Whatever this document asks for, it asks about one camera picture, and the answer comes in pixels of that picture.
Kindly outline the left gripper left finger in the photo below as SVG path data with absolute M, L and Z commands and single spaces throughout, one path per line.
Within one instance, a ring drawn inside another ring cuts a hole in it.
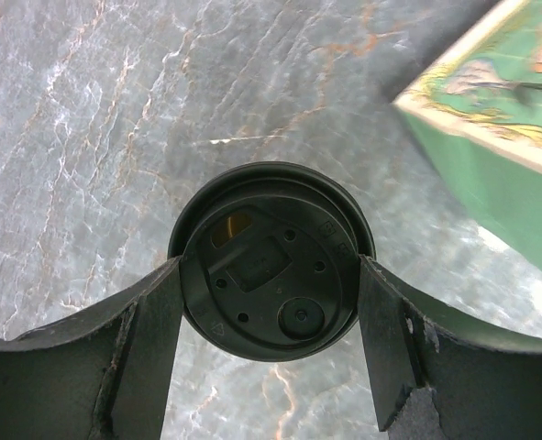
M 183 316 L 179 261 L 0 339 L 0 439 L 158 439 Z

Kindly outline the green printed paper bag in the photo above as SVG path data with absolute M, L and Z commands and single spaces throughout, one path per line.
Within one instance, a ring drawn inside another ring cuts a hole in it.
M 395 99 L 470 216 L 542 270 L 542 1 L 502 1 Z

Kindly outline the black plastic cup lid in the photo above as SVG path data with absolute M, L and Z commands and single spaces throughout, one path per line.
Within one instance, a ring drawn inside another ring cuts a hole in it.
M 360 260 L 375 253 L 343 186 L 281 161 L 209 181 L 181 211 L 168 248 L 193 329 L 261 362 L 307 358 L 341 339 L 358 319 Z

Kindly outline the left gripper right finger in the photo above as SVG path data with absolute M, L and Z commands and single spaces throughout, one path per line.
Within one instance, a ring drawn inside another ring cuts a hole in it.
M 542 439 L 542 338 L 484 322 L 360 260 L 359 324 L 391 439 Z

